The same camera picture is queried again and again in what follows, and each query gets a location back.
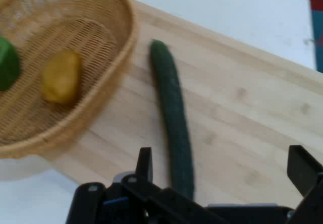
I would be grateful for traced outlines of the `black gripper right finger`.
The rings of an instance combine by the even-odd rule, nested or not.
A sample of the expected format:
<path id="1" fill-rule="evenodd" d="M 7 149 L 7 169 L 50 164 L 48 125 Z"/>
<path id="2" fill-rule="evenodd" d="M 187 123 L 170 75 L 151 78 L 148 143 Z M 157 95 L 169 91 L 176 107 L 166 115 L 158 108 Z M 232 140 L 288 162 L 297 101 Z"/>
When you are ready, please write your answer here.
<path id="1" fill-rule="evenodd" d="M 322 223 L 322 165 L 301 145 L 291 145 L 287 175 L 303 196 L 288 223 Z"/>

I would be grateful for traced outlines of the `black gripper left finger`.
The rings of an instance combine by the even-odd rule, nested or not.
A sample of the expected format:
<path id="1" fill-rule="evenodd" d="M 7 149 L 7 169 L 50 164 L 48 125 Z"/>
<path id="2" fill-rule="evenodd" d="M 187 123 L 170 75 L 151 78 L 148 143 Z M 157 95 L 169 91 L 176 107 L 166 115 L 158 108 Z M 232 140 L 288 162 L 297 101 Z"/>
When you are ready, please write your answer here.
<path id="1" fill-rule="evenodd" d="M 226 223 L 216 214 L 171 188 L 152 182 L 152 151 L 141 148 L 134 173 L 109 187 L 79 186 L 67 223 Z"/>

